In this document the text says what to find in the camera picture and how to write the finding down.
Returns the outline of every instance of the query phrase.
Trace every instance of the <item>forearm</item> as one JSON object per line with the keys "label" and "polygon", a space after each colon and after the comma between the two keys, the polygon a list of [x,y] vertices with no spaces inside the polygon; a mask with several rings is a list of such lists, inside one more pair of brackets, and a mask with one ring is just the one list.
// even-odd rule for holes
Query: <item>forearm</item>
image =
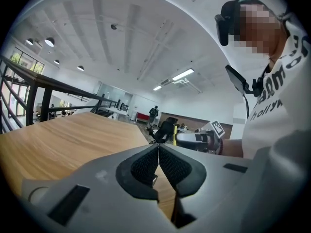
{"label": "forearm", "polygon": [[239,140],[223,140],[224,148],[222,155],[233,156],[233,157],[242,157],[243,158],[243,150],[242,150],[242,139]]}

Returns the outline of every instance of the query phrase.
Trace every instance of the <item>railing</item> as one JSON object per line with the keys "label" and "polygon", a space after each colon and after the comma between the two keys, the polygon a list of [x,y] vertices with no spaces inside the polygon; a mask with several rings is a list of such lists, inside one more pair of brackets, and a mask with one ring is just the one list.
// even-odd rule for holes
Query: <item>railing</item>
{"label": "railing", "polygon": [[[84,108],[92,108],[91,112],[97,113],[99,108],[102,107],[118,107],[120,100],[118,102],[108,100],[104,98],[104,95],[102,97],[88,93],[86,91],[83,91],[81,89],[78,89],[76,87],[70,86],[68,84],[62,83],[60,81],[57,81],[55,79],[46,77],[44,75],[35,73],[33,71],[30,71],[29,69],[26,69],[20,65],[17,65],[16,63],[10,61],[9,59],[0,56],[0,66],[2,63],[5,64],[4,71],[2,72],[0,70],[1,80],[0,80],[0,98],[3,101],[4,106],[7,109],[8,117],[9,115],[11,118],[15,121],[15,123],[22,128],[23,124],[19,121],[18,117],[15,115],[15,113],[10,108],[8,102],[5,99],[5,96],[2,92],[2,86],[3,84],[8,88],[11,96],[13,96],[16,101],[16,107],[18,105],[21,105],[23,109],[26,111],[26,126],[33,124],[33,116],[34,116],[34,104],[35,104],[35,96],[38,87],[45,88],[43,100],[42,100],[42,106],[41,106],[41,113],[40,113],[40,122],[47,121],[48,120],[48,114],[49,112],[57,112],[57,111],[63,111],[63,110],[75,110],[75,109],[84,109]],[[11,76],[7,76],[6,72],[8,69],[11,69],[15,74],[17,74],[20,78],[14,78]],[[25,96],[24,99],[20,98],[18,94],[14,91],[12,88],[12,84],[18,83],[23,84],[24,86],[27,85],[29,88],[28,96]],[[63,93],[67,93],[70,96],[76,96],[81,101],[89,101],[90,99],[96,99],[98,100],[96,105],[92,106],[72,106],[72,107],[53,107],[49,108],[50,100],[52,91],[59,91]],[[4,123],[7,126],[8,130],[12,130],[12,126],[9,123],[9,120],[5,116],[5,112],[0,106],[0,133],[6,132],[5,128],[2,125],[2,118]]]}

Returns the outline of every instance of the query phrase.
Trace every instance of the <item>yellow object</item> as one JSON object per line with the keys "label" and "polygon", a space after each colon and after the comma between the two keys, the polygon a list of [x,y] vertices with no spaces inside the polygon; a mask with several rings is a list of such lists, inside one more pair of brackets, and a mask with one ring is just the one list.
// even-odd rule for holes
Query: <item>yellow object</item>
{"label": "yellow object", "polygon": [[175,139],[175,135],[177,133],[177,126],[174,126],[174,135],[173,135],[173,145],[176,146],[176,139]]}

